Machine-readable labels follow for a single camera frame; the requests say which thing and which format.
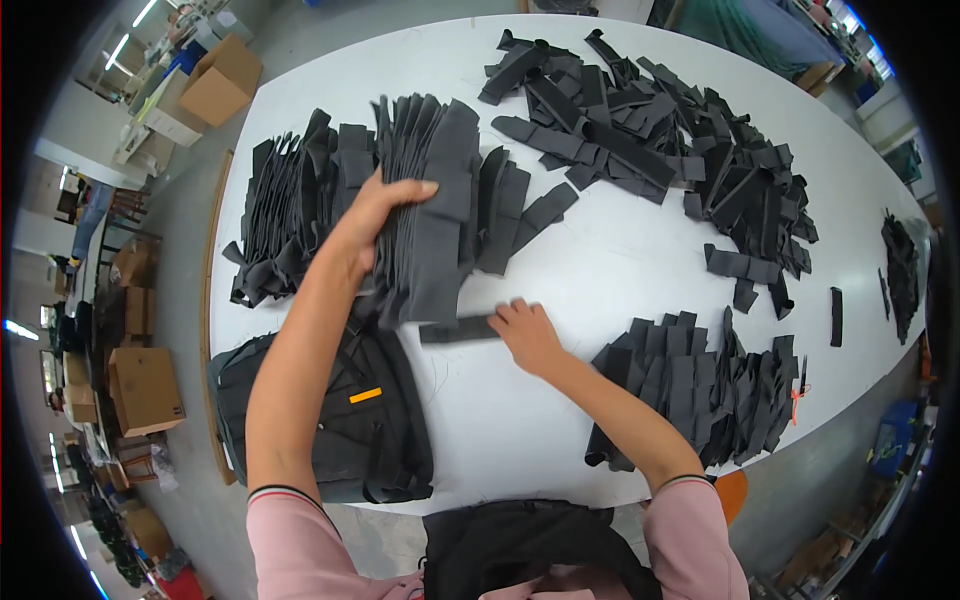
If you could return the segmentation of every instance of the cardboard box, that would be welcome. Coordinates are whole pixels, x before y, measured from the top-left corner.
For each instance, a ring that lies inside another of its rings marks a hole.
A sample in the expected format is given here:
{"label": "cardboard box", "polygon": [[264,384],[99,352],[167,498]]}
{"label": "cardboard box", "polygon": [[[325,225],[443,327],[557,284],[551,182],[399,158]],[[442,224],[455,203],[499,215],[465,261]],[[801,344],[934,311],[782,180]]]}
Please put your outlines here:
{"label": "cardboard box", "polygon": [[125,438],[170,429],[185,418],[169,349],[116,348],[108,376]]}
{"label": "cardboard box", "polygon": [[123,342],[120,343],[120,348],[149,348],[150,345],[149,335],[125,335],[123,336]]}
{"label": "cardboard box", "polygon": [[69,296],[70,288],[67,287],[66,274],[57,269],[57,272],[54,274],[54,294],[57,296]]}
{"label": "cardboard box", "polygon": [[142,287],[128,287],[124,333],[129,336],[153,335],[155,318],[156,292]]}
{"label": "cardboard box", "polygon": [[192,145],[206,131],[206,122],[180,105],[180,96],[189,79],[177,67],[156,88],[142,109],[144,125],[181,146]]}
{"label": "cardboard box", "polygon": [[127,512],[124,515],[124,522],[127,523],[127,530],[132,540],[155,563],[165,558],[173,549],[174,543],[170,540],[167,528],[150,508]]}
{"label": "cardboard box", "polygon": [[113,257],[110,278],[121,287],[153,288],[160,244],[156,240],[130,240]]}
{"label": "cardboard box", "polygon": [[235,34],[193,68],[180,105],[213,127],[220,127],[253,100],[263,64]]}
{"label": "cardboard box", "polygon": [[781,591],[796,584],[805,575],[814,575],[827,567],[840,552],[838,534],[827,530],[819,538],[808,541],[797,550],[777,582]]}
{"label": "cardboard box", "polygon": [[67,385],[86,385],[86,357],[77,352],[63,353],[63,379]]}
{"label": "cardboard box", "polygon": [[63,413],[75,423],[97,422],[93,388],[87,383],[67,384],[63,388]]}

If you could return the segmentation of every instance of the orange tag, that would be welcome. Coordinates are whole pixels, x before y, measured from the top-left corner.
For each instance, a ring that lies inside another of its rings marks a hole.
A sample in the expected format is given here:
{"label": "orange tag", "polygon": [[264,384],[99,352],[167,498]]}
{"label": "orange tag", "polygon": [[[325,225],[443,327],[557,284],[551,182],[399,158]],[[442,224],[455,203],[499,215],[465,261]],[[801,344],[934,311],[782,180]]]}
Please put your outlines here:
{"label": "orange tag", "polygon": [[357,402],[363,402],[364,400],[369,400],[372,397],[377,397],[383,394],[383,390],[380,388],[373,388],[372,390],[367,390],[366,392],[361,392],[350,397],[350,404],[356,404]]}

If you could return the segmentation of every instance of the black strap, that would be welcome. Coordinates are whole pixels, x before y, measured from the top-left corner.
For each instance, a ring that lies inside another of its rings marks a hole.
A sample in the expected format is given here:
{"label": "black strap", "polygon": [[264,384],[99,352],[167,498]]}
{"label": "black strap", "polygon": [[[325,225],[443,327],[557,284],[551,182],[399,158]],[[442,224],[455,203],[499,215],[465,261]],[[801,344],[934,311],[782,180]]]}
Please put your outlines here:
{"label": "black strap", "polygon": [[411,499],[411,490],[418,485],[417,476],[398,468],[392,480],[385,481],[381,472],[380,459],[383,457],[383,423],[373,424],[370,442],[370,455],[367,460],[367,476],[363,481],[363,496],[371,504],[402,502]]}

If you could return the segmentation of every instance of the black bag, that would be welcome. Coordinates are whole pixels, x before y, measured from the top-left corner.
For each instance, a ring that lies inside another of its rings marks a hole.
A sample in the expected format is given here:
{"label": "black bag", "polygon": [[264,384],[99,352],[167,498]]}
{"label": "black bag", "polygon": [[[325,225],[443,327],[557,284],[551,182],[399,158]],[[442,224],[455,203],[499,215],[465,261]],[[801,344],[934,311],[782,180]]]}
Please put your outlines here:
{"label": "black bag", "polygon": [[612,521],[613,509],[562,500],[508,500],[425,516],[423,598],[476,600],[565,564],[602,567],[634,600],[660,600],[660,582]]}
{"label": "black bag", "polygon": [[[274,335],[218,354],[207,365],[220,441],[246,485],[247,403]],[[430,497],[433,453],[410,363],[393,331],[348,321],[313,442],[324,502],[393,503]]]}

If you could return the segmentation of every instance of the orange chair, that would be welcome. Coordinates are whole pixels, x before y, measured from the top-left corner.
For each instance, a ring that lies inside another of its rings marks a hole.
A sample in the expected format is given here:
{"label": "orange chair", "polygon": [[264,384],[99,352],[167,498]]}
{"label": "orange chair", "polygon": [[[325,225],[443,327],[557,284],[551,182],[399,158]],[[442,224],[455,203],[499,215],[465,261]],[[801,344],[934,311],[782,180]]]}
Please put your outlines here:
{"label": "orange chair", "polygon": [[720,505],[723,507],[723,514],[727,518],[727,526],[729,527],[736,516],[740,514],[740,509],[743,508],[743,503],[747,499],[749,488],[747,476],[743,474],[742,470],[736,470],[717,479],[713,487],[720,495]]}

